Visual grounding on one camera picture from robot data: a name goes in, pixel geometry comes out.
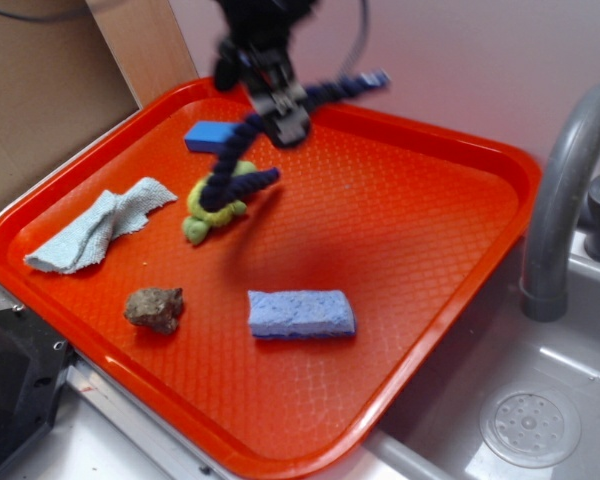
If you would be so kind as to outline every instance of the sink drain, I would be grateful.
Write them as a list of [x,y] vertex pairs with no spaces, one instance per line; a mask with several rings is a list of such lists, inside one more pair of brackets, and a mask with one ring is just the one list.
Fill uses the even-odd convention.
[[515,383],[487,398],[480,431],[491,450],[507,462],[550,467],[577,447],[580,417],[573,403],[555,388]]

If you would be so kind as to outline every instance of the faucet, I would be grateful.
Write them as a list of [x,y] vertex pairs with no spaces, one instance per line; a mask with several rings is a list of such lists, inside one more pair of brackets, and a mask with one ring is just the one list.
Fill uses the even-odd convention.
[[572,110],[540,183],[525,243],[522,311],[550,322],[567,312],[567,268],[576,223],[590,233],[587,254],[600,262],[600,84]]

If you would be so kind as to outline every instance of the light blue sponge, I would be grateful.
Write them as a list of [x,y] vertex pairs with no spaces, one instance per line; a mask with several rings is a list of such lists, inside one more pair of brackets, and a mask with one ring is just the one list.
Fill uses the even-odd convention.
[[249,327],[257,338],[355,335],[356,319],[340,290],[249,291]]
[[238,125],[229,122],[198,122],[184,136],[184,143],[192,152],[219,153]]

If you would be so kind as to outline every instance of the sink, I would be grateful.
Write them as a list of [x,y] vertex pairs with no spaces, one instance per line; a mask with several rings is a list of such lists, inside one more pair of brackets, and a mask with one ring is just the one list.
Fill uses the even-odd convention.
[[571,255],[551,323],[521,313],[521,265],[520,244],[380,421],[431,465],[408,478],[600,479],[600,265]]

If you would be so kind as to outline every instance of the brown rock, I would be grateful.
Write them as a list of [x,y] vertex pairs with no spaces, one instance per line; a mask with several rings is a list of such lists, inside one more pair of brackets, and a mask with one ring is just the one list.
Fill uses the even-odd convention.
[[180,313],[181,288],[145,288],[129,296],[124,316],[133,325],[150,327],[156,332],[169,335],[178,328]]

